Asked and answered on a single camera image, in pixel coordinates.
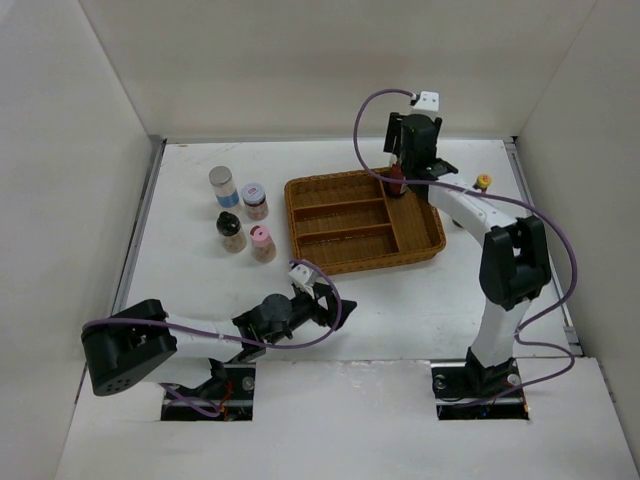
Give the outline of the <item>tall red-label sauce bottle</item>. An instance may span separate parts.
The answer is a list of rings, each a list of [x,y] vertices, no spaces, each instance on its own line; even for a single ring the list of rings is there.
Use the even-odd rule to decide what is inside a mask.
[[[386,177],[389,179],[385,183],[386,193],[392,198],[401,198],[406,193],[407,186],[404,184],[405,177],[397,162],[389,166]]]

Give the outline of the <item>green-label yellow-cap sauce bottle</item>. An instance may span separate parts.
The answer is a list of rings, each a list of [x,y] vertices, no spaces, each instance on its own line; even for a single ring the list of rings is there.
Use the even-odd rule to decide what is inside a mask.
[[[475,228],[477,223],[484,226],[488,209],[486,201],[469,196],[468,192],[486,193],[492,178],[488,174],[480,174],[473,182],[469,182],[461,174],[455,174],[451,182],[461,187],[460,191],[452,192],[454,208],[450,216],[453,223],[463,229],[469,226]]]

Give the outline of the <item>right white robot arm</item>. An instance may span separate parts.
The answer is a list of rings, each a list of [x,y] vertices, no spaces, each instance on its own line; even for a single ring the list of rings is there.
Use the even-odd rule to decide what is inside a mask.
[[[459,367],[435,367],[433,390],[441,400],[488,398],[515,374],[518,324],[551,278],[545,228],[534,215],[517,218],[480,198],[456,167],[437,155],[442,120],[423,114],[389,116],[384,151],[422,201],[461,225],[481,246],[479,283],[485,308],[478,334]]]

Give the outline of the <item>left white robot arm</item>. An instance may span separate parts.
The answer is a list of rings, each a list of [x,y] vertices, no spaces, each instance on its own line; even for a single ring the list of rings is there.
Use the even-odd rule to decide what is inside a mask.
[[[214,398],[228,369],[254,362],[270,349],[293,349],[293,334],[313,322],[339,330],[356,309],[326,284],[296,288],[288,298],[271,294],[228,324],[171,315],[157,299],[84,326],[81,333],[92,389],[99,397],[141,383],[167,384],[183,395]]]

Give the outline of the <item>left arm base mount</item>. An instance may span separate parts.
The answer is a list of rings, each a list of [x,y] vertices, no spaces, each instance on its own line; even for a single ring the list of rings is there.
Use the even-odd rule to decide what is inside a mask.
[[[194,388],[170,384],[169,388],[185,397],[179,400],[164,393],[161,421],[239,422],[253,419],[256,366],[210,360],[209,378]]]

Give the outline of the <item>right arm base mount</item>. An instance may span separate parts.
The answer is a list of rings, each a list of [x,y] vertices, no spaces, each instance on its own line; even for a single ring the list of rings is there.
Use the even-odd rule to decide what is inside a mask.
[[[512,360],[488,374],[465,362],[431,365],[432,390],[439,420],[528,420],[524,393],[513,391],[521,383],[517,363]]]

